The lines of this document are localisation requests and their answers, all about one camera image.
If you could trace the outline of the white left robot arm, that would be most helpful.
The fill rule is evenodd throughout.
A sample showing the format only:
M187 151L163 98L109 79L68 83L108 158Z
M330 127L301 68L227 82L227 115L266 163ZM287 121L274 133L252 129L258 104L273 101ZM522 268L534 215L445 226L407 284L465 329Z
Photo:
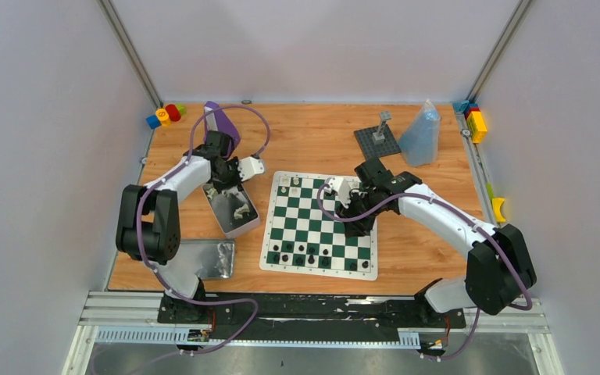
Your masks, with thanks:
M233 148L229 134L210 130L171 170L147 184L126 186L121 196L117 250L148 267L190 323L202 321L211 304L201 279L173 261L180 247L180 203L214 177L238 175L238 160L228 159Z

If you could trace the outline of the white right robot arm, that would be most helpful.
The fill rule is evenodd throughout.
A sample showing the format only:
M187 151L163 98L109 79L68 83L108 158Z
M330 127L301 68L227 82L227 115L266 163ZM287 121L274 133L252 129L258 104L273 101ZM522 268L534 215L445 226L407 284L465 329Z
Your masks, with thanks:
M416 175L392 173L378 158L361 163L355 173L358 187L343 177L330 177L318 194L339 202L330 218L344 224L347 237L369 234L381 213L393 212L428 228L466 260L463 276L435 280L416 294L420 323L434 326L447 312L463 308L478 308L491 316L507 307L531 309L529 290L537 276L519 228L479 220Z

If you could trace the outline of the silver tin lid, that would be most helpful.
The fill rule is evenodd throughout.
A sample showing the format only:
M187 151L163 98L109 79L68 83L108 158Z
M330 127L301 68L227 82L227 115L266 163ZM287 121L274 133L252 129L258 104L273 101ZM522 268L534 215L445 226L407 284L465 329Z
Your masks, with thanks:
M235 250L233 240L184 239L173 260L202 280L226 280L234 273Z

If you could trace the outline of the silver tin box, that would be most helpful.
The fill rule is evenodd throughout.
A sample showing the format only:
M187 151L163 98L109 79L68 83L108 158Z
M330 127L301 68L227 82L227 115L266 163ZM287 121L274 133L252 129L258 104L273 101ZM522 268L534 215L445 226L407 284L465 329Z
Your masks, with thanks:
M202 191L227 239L240 237L261 224L258 211L241 185L218 191L212 184L204 184Z

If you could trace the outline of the green white chess board mat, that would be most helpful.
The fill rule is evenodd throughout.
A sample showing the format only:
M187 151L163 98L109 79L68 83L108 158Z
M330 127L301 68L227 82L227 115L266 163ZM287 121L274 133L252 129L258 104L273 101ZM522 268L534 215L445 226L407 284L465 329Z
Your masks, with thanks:
M378 278L378 226L363 237L345 236L345 225L316 205L328 178L315 173L277 171L273 175L259 267L374 281Z

